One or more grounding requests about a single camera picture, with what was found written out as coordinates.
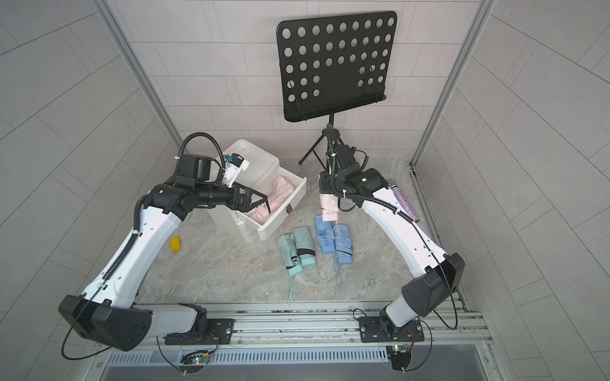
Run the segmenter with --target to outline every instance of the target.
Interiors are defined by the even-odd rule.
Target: black perforated music stand
[[[335,112],[385,100],[396,23],[396,12],[279,23],[284,118],[298,122],[329,115],[333,124]],[[311,152],[318,157],[314,149],[325,131],[299,164]],[[339,132],[327,138],[340,139]]]

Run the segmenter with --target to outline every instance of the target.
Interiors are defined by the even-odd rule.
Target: white storage box
[[[239,154],[250,162],[246,171],[239,172],[236,182],[250,187],[263,194],[271,194],[273,181],[283,176],[295,191],[288,197],[282,206],[271,214],[265,224],[261,225],[242,212],[231,210],[224,205],[208,209],[208,213],[216,225],[231,235],[242,238],[246,243],[253,242],[256,237],[261,241],[269,238],[273,232],[284,222],[288,214],[296,208],[307,190],[307,177],[298,177],[279,166],[279,159],[269,152],[258,148],[246,140],[238,140],[231,147],[224,150],[225,155]]]

